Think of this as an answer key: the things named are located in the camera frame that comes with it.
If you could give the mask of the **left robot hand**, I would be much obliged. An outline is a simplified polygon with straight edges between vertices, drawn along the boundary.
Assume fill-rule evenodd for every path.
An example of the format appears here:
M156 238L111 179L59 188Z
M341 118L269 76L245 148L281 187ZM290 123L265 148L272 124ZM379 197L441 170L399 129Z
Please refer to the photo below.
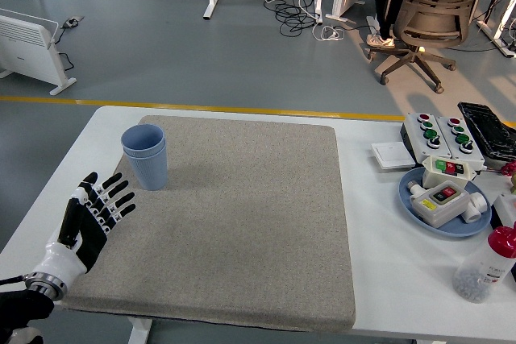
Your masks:
M73 191L66 205L61 226L46 245L44 259L34 275L57 279L66 287L92 269L108 234L122 219L135 210L135 194L127 190L129 182L115 173L97 182L91 172Z

